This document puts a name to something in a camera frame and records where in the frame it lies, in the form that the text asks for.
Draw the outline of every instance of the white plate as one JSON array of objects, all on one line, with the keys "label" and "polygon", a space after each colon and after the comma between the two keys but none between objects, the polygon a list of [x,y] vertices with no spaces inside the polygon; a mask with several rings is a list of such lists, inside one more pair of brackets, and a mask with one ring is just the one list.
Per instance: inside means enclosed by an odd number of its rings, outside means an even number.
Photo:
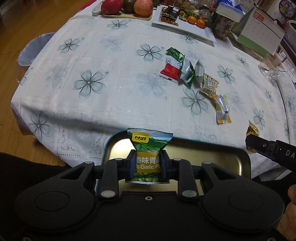
[{"label": "white plate", "polygon": [[154,14],[154,17],[152,19],[152,23],[155,24],[159,24],[159,25],[163,25],[169,28],[174,28],[186,33],[190,33],[192,35],[198,36],[200,38],[203,39],[207,39],[210,40],[212,42],[216,42],[216,39],[213,35],[213,32],[210,28],[206,27],[204,29],[197,27],[195,24],[190,24],[186,21],[182,21],[181,19],[177,18],[177,20],[175,21],[176,23],[179,24],[179,26],[176,25],[172,25],[169,23],[163,23],[160,21],[160,14],[161,14],[161,9],[162,7],[165,7],[163,5],[159,5],[156,9],[156,12]]}]

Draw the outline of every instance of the screw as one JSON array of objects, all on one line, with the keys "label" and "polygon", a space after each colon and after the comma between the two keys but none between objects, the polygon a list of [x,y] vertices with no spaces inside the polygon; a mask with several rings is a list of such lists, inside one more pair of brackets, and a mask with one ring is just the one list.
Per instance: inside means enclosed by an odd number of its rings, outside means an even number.
[{"label": "screw", "polygon": [[101,192],[101,196],[105,198],[111,198],[115,196],[115,192],[112,190],[104,190]]},{"label": "screw", "polygon": [[184,197],[195,197],[197,195],[196,191],[193,190],[185,190],[182,192]]},{"label": "screw", "polygon": [[145,200],[147,200],[147,201],[151,201],[152,199],[153,199],[153,197],[150,197],[150,196],[145,197]]}]

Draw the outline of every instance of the calendar page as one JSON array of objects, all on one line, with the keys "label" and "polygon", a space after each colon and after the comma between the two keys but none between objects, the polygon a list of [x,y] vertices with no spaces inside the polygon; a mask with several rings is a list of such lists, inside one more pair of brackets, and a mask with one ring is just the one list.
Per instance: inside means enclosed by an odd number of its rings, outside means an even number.
[{"label": "calendar page", "polygon": [[242,35],[274,54],[284,31],[263,11],[254,7],[246,22]]}]

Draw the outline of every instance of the white floral tablecloth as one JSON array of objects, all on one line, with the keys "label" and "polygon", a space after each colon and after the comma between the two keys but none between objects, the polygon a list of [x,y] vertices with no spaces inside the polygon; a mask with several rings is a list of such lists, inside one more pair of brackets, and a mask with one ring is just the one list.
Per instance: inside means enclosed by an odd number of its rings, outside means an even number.
[{"label": "white floral tablecloth", "polygon": [[[250,120],[260,137],[295,145],[296,94],[288,75],[266,79],[259,62],[229,41],[205,42],[151,21],[94,17],[95,5],[51,38],[11,101],[19,124],[70,166],[100,164],[108,139],[128,127],[245,149]],[[159,77],[170,47],[193,65],[203,61],[219,81],[217,93],[227,95],[232,123],[217,125],[214,105],[196,85]],[[252,177],[276,166],[257,153],[250,158]]]}]

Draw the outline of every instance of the black pants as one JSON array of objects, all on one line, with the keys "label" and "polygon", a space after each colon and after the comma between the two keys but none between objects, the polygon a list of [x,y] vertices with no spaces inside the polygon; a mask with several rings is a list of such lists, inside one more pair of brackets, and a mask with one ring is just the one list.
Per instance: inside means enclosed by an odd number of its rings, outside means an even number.
[{"label": "black pants", "polygon": [[[0,240],[1,237],[6,241],[12,240],[23,228],[14,213],[17,195],[68,168],[33,163],[0,153]],[[296,174],[291,173],[279,181],[260,182],[259,178],[254,178],[254,181],[278,192],[287,206],[290,202],[287,191],[296,183]]]}]

